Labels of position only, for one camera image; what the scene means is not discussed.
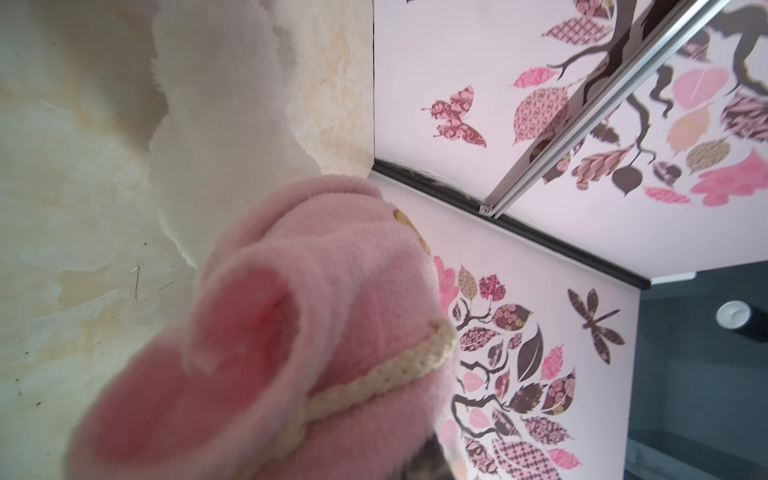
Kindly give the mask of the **pink teddy hoodie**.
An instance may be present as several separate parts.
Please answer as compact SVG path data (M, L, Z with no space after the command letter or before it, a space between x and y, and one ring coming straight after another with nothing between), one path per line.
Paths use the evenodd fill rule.
M219 239L189 316L105 387L69 479L385 479L458 367L436 266L370 181L269 196Z

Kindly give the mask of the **white teddy bear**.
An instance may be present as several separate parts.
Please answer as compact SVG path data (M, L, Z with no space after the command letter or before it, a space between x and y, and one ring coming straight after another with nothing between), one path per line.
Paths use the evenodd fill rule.
M239 216L321 169L290 130L280 40L261 2L162 1L152 35L168 112L149 143L149 182L167 235L201 269Z

